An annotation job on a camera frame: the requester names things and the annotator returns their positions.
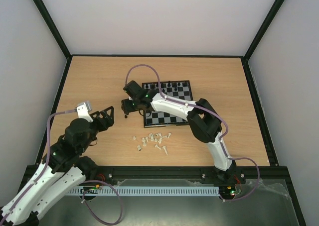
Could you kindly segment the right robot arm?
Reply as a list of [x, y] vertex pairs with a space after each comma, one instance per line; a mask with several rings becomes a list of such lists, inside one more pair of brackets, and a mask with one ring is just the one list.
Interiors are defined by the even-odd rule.
[[210, 103], [200, 98], [187, 101], [171, 97], [161, 89], [144, 89], [137, 82], [126, 83], [123, 90], [129, 98], [121, 101], [124, 114], [144, 110], [169, 113], [188, 122], [194, 137], [207, 145], [215, 167], [215, 177], [227, 183], [235, 176], [236, 163], [224, 144], [221, 124], [224, 120]]

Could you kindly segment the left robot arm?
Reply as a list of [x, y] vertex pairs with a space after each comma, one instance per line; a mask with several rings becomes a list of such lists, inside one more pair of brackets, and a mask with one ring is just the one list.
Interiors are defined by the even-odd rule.
[[97, 134], [114, 124], [114, 108], [91, 113], [80, 103], [64, 134], [51, 145], [37, 170], [19, 193], [0, 210], [2, 226], [36, 226], [44, 215], [72, 188], [90, 179], [97, 165], [82, 154]]

